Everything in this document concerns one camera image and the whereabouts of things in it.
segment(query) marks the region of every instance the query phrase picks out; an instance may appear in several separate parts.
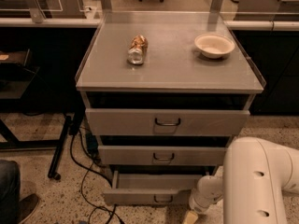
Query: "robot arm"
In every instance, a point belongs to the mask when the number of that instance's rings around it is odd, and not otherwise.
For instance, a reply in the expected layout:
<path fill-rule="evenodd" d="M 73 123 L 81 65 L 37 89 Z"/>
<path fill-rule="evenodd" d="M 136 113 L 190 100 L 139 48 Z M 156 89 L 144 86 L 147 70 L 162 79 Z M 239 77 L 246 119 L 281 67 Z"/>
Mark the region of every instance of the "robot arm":
<path fill-rule="evenodd" d="M 225 155 L 222 182 L 212 187 L 223 190 L 224 224 L 287 224 L 282 193 L 299 194 L 299 151 L 259 138 L 236 139 Z M 198 195 L 207 184 L 204 179 L 192 191 L 190 208 L 197 213 L 208 208 Z"/>

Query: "drawer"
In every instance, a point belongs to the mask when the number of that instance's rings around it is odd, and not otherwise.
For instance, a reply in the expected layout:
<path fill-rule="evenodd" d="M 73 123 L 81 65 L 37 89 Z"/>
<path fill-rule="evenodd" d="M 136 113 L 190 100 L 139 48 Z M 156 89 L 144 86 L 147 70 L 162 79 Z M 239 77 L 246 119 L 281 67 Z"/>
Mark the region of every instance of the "drawer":
<path fill-rule="evenodd" d="M 201 175 L 128 175 L 114 173 L 106 204 L 187 204 Z"/>
<path fill-rule="evenodd" d="M 99 146 L 103 164 L 119 165 L 223 165 L 225 147 Z"/>
<path fill-rule="evenodd" d="M 86 110 L 93 135 L 238 135 L 248 110 Z"/>

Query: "foot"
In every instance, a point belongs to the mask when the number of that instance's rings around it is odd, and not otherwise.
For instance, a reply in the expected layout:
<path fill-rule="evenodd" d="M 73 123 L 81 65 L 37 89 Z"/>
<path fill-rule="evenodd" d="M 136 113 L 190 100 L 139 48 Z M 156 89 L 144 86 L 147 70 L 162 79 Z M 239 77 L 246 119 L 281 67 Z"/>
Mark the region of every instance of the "foot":
<path fill-rule="evenodd" d="M 20 213 L 18 223 L 22 224 L 27 220 L 36 210 L 39 203 L 39 198 L 36 194 L 31 194 L 19 202 Z"/>

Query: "person's leg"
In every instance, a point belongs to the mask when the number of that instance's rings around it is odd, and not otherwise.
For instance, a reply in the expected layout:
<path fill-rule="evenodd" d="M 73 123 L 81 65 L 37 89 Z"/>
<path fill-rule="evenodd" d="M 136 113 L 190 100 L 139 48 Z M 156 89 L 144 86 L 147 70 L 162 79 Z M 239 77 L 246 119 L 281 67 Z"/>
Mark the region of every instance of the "person's leg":
<path fill-rule="evenodd" d="M 15 161 L 0 160 L 0 223 L 15 224 L 19 214 L 20 170 Z"/>

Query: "terrazzo floor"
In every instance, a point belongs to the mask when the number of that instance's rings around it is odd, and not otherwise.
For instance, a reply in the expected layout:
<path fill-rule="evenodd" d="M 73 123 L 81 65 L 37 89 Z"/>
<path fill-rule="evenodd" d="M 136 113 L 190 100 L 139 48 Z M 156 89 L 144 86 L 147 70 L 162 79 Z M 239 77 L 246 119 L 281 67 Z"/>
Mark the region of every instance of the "terrazzo floor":
<path fill-rule="evenodd" d="M 64 116 L 59 114 L 44 114 L 28 117 L 19 113 L 0 114 L 1 120 L 14 132 L 20 140 L 54 139 L 60 135 L 64 123 Z M 84 135 L 88 127 L 83 122 L 80 127 L 83 146 Z M 287 147 L 299 149 L 299 117 L 251 116 L 243 128 L 240 136 L 260 137 Z M 109 184 L 101 176 L 87 171 L 76 165 L 70 154 L 72 149 L 74 158 L 86 167 L 91 167 L 92 161 L 85 155 L 78 134 L 74 138 L 68 135 L 58 173 L 61 179 L 48 179 L 48 171 L 54 150 L 7 151 L 0 152 L 0 158 L 14 160 L 21 167 L 21 196 L 35 192 L 41 201 L 26 224 L 79 224 L 90 219 L 92 224 L 107 223 L 108 213 L 95 209 L 86 199 L 96 205 L 106 206 L 102 197 L 102 190 L 108 189 Z M 96 165 L 96 171 L 103 171 Z M 299 219 L 299 198 L 284 198 L 289 224 L 297 224 Z M 187 205 L 179 206 L 118 206 L 116 214 L 125 224 L 179 224 L 182 223 Z M 110 223 L 120 223 L 113 217 Z M 221 224 L 222 201 L 212 205 L 205 214 L 201 215 L 196 224 Z"/>

